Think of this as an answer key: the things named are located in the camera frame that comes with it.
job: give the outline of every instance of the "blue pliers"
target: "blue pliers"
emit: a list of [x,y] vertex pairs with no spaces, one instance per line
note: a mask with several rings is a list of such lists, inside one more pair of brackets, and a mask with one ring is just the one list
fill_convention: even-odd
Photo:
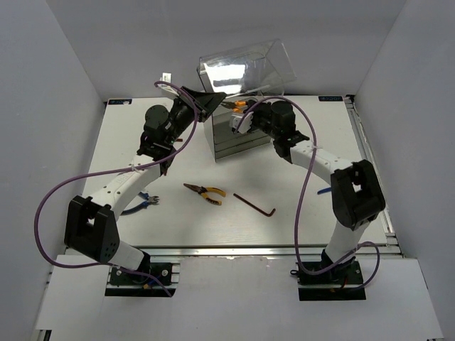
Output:
[[139,205],[130,208],[129,210],[125,210],[121,213],[121,215],[132,215],[133,213],[139,212],[140,210],[147,208],[149,205],[157,205],[159,203],[159,197],[157,196],[150,196],[147,193],[139,192],[139,197],[143,198],[145,201],[141,202]]

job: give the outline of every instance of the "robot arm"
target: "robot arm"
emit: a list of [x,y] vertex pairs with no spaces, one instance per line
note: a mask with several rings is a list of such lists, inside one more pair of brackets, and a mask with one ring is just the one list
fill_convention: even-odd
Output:
[[[255,103],[248,101],[248,108]],[[315,147],[308,136],[296,130],[290,103],[260,103],[239,127],[242,116],[232,115],[233,130],[238,128],[240,133],[245,133],[259,129],[274,139],[275,151],[281,158],[309,167]],[[373,165],[367,160],[352,162],[318,148],[313,172],[331,186],[332,208],[337,219],[335,231],[322,254],[321,267],[326,267],[357,247],[367,226],[384,210],[385,200]],[[340,266],[349,264],[352,258],[353,255]]]
[[[192,97],[198,109],[199,121],[205,121],[226,97],[224,92],[183,89]],[[175,98],[171,111],[162,105],[147,110],[140,147],[129,164],[132,171],[120,173],[88,197],[78,195],[71,200],[65,244],[101,264],[114,264],[148,273],[150,256],[120,240],[116,221],[137,193],[166,172],[173,159],[148,168],[136,167],[163,160],[173,154],[176,151],[174,141],[194,119],[191,101],[184,96]]]

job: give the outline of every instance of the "blue pen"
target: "blue pen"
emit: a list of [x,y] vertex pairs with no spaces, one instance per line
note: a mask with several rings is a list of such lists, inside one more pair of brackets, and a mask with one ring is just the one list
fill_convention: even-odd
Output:
[[332,191],[332,189],[330,187],[328,187],[328,188],[324,188],[323,190],[318,190],[318,194],[329,193],[331,191]]

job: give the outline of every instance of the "tabletop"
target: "tabletop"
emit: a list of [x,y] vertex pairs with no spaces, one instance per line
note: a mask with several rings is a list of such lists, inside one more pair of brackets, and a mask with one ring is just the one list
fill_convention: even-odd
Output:
[[[352,161],[361,159],[344,102],[320,102],[317,96],[291,96],[312,121],[318,144],[327,151]],[[146,110],[166,98],[133,99],[131,104],[107,105],[90,172],[127,166],[139,147]],[[296,112],[297,129],[310,136],[307,123]],[[181,136],[186,139],[189,127]],[[176,142],[178,148],[182,143]],[[294,219],[306,169],[287,163],[267,144],[215,162],[198,124],[192,141],[177,155],[167,176],[146,187],[160,197],[159,205],[120,217],[120,238],[138,247],[198,246],[281,246],[293,241]],[[95,192],[114,175],[89,178],[83,195]],[[214,206],[183,183],[221,188],[227,193],[223,204]],[[304,198],[299,224],[301,245],[321,245],[330,241],[336,218],[331,194],[317,195],[328,184],[312,175]],[[235,198],[237,193],[270,212],[265,217]],[[136,198],[132,205],[141,202]],[[385,227],[376,219],[366,230],[363,241],[385,243]]]

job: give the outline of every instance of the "pliers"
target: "pliers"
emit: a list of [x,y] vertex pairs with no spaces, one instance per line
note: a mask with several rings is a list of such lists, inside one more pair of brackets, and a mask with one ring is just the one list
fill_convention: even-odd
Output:
[[201,195],[206,201],[208,201],[210,204],[214,205],[221,205],[221,200],[214,200],[211,197],[208,196],[207,192],[212,192],[221,195],[222,197],[226,196],[226,192],[224,190],[220,190],[219,188],[214,188],[214,187],[202,187],[202,186],[196,186],[196,185],[190,185],[189,183],[184,183],[183,184],[185,187],[189,188],[190,190],[193,190],[197,192],[199,195]]
[[139,192],[139,197],[145,199],[145,201],[141,202],[139,205],[130,208],[129,210],[125,210],[121,213],[121,215],[132,215],[133,213],[139,212],[140,210],[147,208],[149,205],[157,205],[159,201],[159,197],[157,196],[150,196],[147,193]]
[[231,109],[233,112],[243,112],[240,107],[246,107],[248,103],[246,101],[236,101],[236,102],[221,102],[221,107],[226,109]]

